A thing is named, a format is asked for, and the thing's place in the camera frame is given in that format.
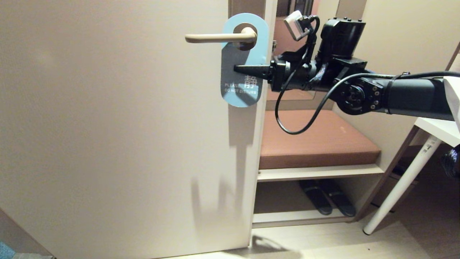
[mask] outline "robotic arm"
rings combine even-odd
[[[316,22],[315,28],[311,25],[313,22]],[[295,135],[307,130],[328,98],[350,115],[386,112],[454,120],[446,99],[443,76],[460,77],[460,73],[375,74],[366,69],[367,61],[353,57],[365,23],[348,18],[333,18],[324,24],[322,42],[312,60],[319,23],[318,16],[302,16],[295,11],[285,19],[285,24],[294,40],[308,36],[301,49],[284,52],[269,65],[234,67],[236,72],[267,80],[272,91],[280,92],[275,115],[285,132]],[[282,95],[291,89],[327,92],[313,118],[299,131],[289,131],[278,117]]]

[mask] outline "slipper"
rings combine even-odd
[[[356,209],[342,192],[338,184],[332,179],[321,179],[319,180],[319,186],[321,190],[332,200],[332,202],[338,207],[340,212],[347,217],[354,217],[356,215]]]
[[[322,215],[332,213],[332,206],[316,184],[315,180],[300,180],[299,185]]]

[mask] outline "beige wall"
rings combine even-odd
[[[354,20],[362,18],[367,0],[340,0],[337,17],[348,17]]]
[[[366,27],[355,57],[367,60],[367,67],[378,73],[444,70],[460,41],[460,1],[444,0],[442,3],[368,1],[363,15]],[[429,14],[429,19],[421,19],[421,14]],[[355,117],[338,113],[387,150],[379,161],[382,168],[388,166],[416,119],[379,113]]]

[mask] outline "table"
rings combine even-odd
[[[422,170],[427,161],[434,154],[441,142],[445,142],[452,147],[456,147],[460,144],[460,132],[454,121],[417,118],[415,126],[428,132],[430,136],[396,186],[390,192],[369,223],[364,227],[363,231],[367,235],[372,234],[375,228],[396,204],[412,181],[417,177],[420,170]]]

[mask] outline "tiled floor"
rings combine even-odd
[[[459,183],[434,158],[402,207],[372,235],[362,228],[375,207],[359,222],[254,229],[249,248],[178,259],[459,259],[459,204]]]

